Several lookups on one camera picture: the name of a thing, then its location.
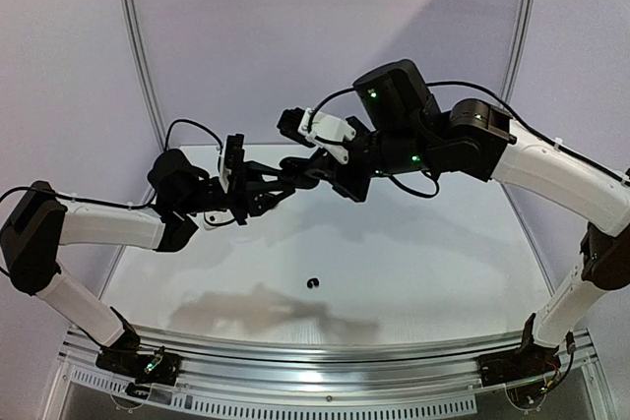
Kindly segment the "aluminium frame post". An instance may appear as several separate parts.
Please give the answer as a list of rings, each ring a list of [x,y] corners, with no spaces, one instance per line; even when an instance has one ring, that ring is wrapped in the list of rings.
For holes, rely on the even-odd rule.
[[[529,23],[532,16],[534,0],[518,0],[515,22],[513,26],[507,66],[503,75],[498,97],[509,103],[519,73]]]
[[[132,59],[149,122],[157,141],[159,150],[164,149],[167,125],[158,103],[158,95],[154,85],[149,58],[141,28],[139,10],[136,0],[121,0],[125,29],[127,31]]]

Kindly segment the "black oval charging case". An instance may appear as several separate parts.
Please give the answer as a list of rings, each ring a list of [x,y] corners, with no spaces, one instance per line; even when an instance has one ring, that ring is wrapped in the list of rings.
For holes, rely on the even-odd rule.
[[[311,190],[319,185],[320,179],[312,175],[314,161],[311,158],[288,156],[280,163],[279,179],[295,189]]]

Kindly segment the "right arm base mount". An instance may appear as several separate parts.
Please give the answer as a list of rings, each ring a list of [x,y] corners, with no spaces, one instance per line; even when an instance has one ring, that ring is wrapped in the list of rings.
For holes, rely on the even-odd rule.
[[[561,367],[556,348],[537,345],[483,354],[476,363],[484,387],[541,376]]]

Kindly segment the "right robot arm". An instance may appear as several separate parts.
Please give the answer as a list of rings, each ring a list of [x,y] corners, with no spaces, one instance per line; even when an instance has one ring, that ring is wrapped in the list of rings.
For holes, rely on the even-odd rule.
[[[461,172],[530,191],[581,216],[582,263],[527,321],[509,356],[519,377],[543,365],[575,324],[606,293],[629,283],[629,179],[528,125],[491,91],[441,110],[432,85],[403,59],[358,78],[351,91],[370,119],[341,119],[321,106],[300,113],[299,136],[334,160],[328,180],[362,201],[375,177]]]

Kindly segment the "left aluminium frame post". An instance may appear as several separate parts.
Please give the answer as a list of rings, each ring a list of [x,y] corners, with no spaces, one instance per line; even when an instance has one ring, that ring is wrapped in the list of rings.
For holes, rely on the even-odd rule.
[[[141,28],[139,10],[136,0],[121,0],[125,29],[127,31],[132,59],[149,122],[157,141],[159,150],[164,149],[167,125],[158,103],[158,95],[154,85],[149,58]]]

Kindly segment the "aluminium front rail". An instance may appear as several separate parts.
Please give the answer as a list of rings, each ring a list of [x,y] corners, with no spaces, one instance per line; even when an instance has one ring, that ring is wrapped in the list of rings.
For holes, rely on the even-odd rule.
[[[381,346],[316,346],[254,343],[140,330],[139,353],[161,346],[183,358],[175,386],[232,385],[261,390],[387,390],[418,386],[436,390],[448,384],[470,389],[556,383],[578,363],[589,362],[592,346],[584,332],[576,335],[574,350],[557,349],[561,367],[555,372],[512,383],[484,387],[476,359],[483,354],[522,347],[520,336],[511,332],[446,342],[404,343]],[[81,330],[69,329],[60,349],[61,357],[114,375],[95,365],[102,347]]]

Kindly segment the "right aluminium frame post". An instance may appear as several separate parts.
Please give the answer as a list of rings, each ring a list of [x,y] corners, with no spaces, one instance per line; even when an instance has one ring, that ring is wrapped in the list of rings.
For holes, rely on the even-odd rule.
[[[515,22],[513,26],[507,66],[503,75],[498,97],[509,103],[519,73],[529,23],[532,16],[534,0],[518,0]]]

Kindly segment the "black hook earbud centre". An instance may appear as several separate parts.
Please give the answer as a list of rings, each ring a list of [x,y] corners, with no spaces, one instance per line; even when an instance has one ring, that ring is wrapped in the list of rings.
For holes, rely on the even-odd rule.
[[[317,288],[319,285],[320,285],[320,281],[319,281],[319,279],[317,277],[310,278],[306,282],[306,286],[309,289]]]

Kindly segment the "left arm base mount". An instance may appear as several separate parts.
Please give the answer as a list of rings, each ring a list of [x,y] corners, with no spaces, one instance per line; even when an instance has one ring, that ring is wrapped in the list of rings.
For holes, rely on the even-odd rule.
[[[101,370],[133,378],[136,384],[174,386],[178,379],[183,358],[167,352],[164,346],[153,352],[139,353],[123,348],[102,348],[95,365]]]

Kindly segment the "white earbud charging case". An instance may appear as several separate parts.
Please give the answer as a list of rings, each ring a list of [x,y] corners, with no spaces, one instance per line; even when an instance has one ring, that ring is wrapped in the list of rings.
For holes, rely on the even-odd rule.
[[[229,226],[234,223],[233,218],[228,218],[225,215],[217,215],[215,213],[206,212],[203,215],[203,228],[206,231],[213,231],[219,228]]]

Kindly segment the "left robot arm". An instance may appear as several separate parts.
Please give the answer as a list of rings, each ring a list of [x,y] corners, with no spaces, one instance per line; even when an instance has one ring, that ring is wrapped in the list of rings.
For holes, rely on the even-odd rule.
[[[194,215],[229,211],[235,221],[260,216],[291,196],[295,185],[275,168],[238,160],[226,178],[167,150],[148,180],[154,203],[135,208],[87,198],[63,199],[45,181],[34,182],[1,227],[1,251],[14,287],[42,300],[83,330],[126,375],[146,367],[146,353],[124,318],[104,305],[58,261],[65,245],[131,246],[176,253],[198,230]]]

